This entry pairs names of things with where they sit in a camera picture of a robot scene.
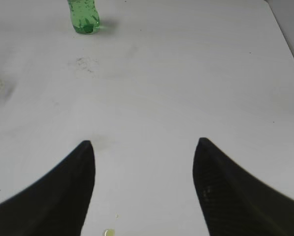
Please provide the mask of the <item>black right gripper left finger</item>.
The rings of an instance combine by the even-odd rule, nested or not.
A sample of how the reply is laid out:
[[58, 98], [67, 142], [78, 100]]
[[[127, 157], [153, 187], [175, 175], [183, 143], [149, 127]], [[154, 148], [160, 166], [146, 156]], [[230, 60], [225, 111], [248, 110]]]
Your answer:
[[95, 185], [95, 155], [82, 141], [50, 172], [0, 203], [0, 236], [79, 236]]

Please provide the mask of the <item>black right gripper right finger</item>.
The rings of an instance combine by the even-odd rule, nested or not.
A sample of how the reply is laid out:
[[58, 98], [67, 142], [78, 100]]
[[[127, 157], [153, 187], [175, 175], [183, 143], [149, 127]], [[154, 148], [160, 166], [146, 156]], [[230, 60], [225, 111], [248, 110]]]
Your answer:
[[199, 138], [193, 181], [211, 236], [294, 236], [294, 200]]

